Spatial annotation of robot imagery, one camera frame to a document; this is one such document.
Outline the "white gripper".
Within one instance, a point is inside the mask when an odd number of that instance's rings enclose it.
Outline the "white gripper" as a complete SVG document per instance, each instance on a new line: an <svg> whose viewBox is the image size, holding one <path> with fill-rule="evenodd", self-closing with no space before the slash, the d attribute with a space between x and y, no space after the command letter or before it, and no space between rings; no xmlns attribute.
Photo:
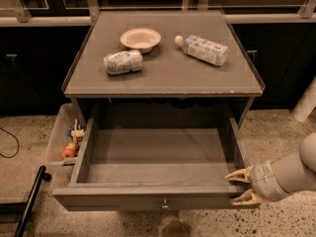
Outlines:
<svg viewBox="0 0 316 237"><path fill-rule="evenodd" d="M255 164L252 167L236 170L226 175L225 180L228 182L251 182L252 185L252 189L230 201L233 205L257 205L261 204L263 199L280 201L289 196L289 193L277 182L273 162L270 160Z"/></svg>

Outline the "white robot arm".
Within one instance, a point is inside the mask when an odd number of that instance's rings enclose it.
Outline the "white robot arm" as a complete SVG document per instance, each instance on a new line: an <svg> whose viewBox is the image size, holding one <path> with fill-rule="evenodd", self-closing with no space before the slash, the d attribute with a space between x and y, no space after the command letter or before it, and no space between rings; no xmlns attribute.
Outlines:
<svg viewBox="0 0 316 237"><path fill-rule="evenodd" d="M225 177L250 189L232 204L256 205L316 191L315 107L316 78L292 111L250 112L242 127L250 162Z"/></svg>

